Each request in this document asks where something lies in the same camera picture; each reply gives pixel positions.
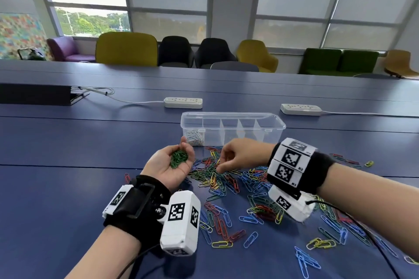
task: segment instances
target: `blue table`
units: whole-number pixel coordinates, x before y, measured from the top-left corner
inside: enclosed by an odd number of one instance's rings
[[[0,60],[0,80],[109,86],[116,97],[132,101],[201,97],[203,111],[272,112],[287,125],[282,138],[361,163],[373,160],[367,171],[419,187],[417,119],[279,112],[281,103],[295,103],[336,112],[419,114],[416,81],[6,60]],[[0,222],[0,277],[64,277],[100,233],[101,212],[124,183],[124,173],[138,174],[156,149],[179,141],[183,111],[125,105],[95,93],[71,107],[0,105],[0,191],[13,199]],[[205,152],[196,148],[198,158]],[[16,196],[18,183],[22,195]],[[202,202],[208,197],[195,182],[193,191]],[[217,202],[230,212],[231,232],[259,232],[249,249],[238,242],[232,249],[214,250],[200,238],[189,259],[145,256],[138,278],[154,268],[147,278],[192,273],[194,278],[302,278],[293,246],[304,248],[318,236],[317,227],[324,226],[319,214],[305,225],[289,219],[279,226],[244,225],[238,216],[249,207],[246,195],[243,190]],[[395,250],[401,259],[389,258],[397,271],[416,278],[417,266]],[[309,269],[310,278],[393,278],[378,250],[351,235],[345,247],[311,255],[322,270]]]

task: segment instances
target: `chair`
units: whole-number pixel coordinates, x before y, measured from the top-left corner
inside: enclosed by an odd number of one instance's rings
[[[217,38],[203,39],[195,53],[196,68],[210,69],[213,63],[223,61],[237,61],[227,42]]]
[[[353,75],[372,73],[377,63],[378,52],[344,50],[339,62],[338,71]]]
[[[259,72],[259,68],[254,64],[235,61],[216,62],[211,65],[211,70]]]
[[[55,61],[59,62],[95,62],[94,55],[79,54],[76,43],[72,37],[57,37],[47,39],[46,43],[51,49]]]
[[[300,65],[299,74],[338,75],[342,51],[339,49],[307,48]]]
[[[157,40],[138,32],[106,32],[96,42],[96,62],[157,66]]]
[[[374,74],[374,73],[358,74],[358,75],[354,75],[353,77],[375,78],[375,79],[382,79],[382,80],[399,80],[399,78],[397,77],[383,75],[383,74]]]
[[[175,35],[164,37],[158,48],[158,65],[191,68],[194,52],[188,39]]]
[[[419,73],[410,68],[410,52],[390,50],[384,58],[384,71],[402,78],[419,78]]]
[[[265,44],[259,40],[243,40],[237,49],[237,58],[240,62],[254,64],[259,72],[275,73],[278,67],[278,58],[269,54]]]

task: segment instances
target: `window frame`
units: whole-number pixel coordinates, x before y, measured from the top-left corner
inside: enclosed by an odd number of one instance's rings
[[[395,37],[390,43],[389,49],[394,49],[398,40],[401,37],[409,19],[412,16],[416,6],[419,3],[419,0],[413,0],[412,4],[410,5],[408,11],[406,12],[405,17],[400,23],[381,23],[381,22],[364,22],[364,21],[352,21],[352,20],[340,20],[340,19],[332,19],[339,0],[330,0],[329,6],[327,9],[327,16],[324,19],[319,18],[302,18],[302,17],[288,17],[288,16],[271,16],[271,15],[263,15],[257,14],[257,8],[259,0],[253,0],[252,3],[252,10],[251,10],[251,20],[249,23],[249,30],[248,30],[248,39],[253,39],[254,36],[254,28],[256,20],[258,19],[267,19],[267,20],[278,20],[278,21],[292,21],[292,22],[314,22],[314,23],[323,23],[325,24],[326,28],[323,33],[322,40],[320,42],[319,48],[326,48],[324,44],[326,42],[326,38],[330,29],[331,24],[344,24],[344,25],[355,25],[355,26],[369,26],[369,27],[389,27],[397,29]],[[267,47],[269,53],[273,54],[287,54],[287,55],[303,55],[306,49],[298,49],[298,48],[273,48]],[[378,51],[380,54],[385,54],[387,50]]]
[[[128,22],[129,28],[131,31],[133,28],[132,25],[132,14],[133,12],[144,12],[144,13],[155,13],[155,14],[180,14],[180,15],[197,15],[206,17],[206,38],[211,37],[211,27],[212,27],[212,3],[213,0],[207,0],[207,11],[193,11],[193,10],[178,10],[178,9],[158,9],[158,8],[142,8],[142,7],[133,7],[132,0],[126,0],[127,6],[104,6],[104,5],[95,5],[95,4],[85,4],[85,3],[63,3],[63,2],[54,2],[52,0],[44,0],[47,11],[50,15],[51,21],[53,23],[55,33],[57,36],[63,36],[62,28],[60,21],[58,20],[57,12],[54,7],[69,7],[69,8],[82,8],[82,9],[103,9],[103,10],[117,10],[117,11],[126,11],[128,13]],[[96,40],[98,37],[81,37],[73,36],[74,40]]]

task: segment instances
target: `clear plastic container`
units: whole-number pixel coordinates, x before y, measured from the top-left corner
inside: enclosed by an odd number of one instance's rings
[[[271,113],[185,112],[181,127],[193,146],[222,146],[234,138],[277,143],[285,123]]]

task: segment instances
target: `power strip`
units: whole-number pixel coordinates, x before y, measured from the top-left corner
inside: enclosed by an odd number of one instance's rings
[[[167,108],[202,108],[202,98],[166,97],[163,102]]]
[[[321,116],[322,109],[316,105],[281,104],[281,112],[286,115]]]

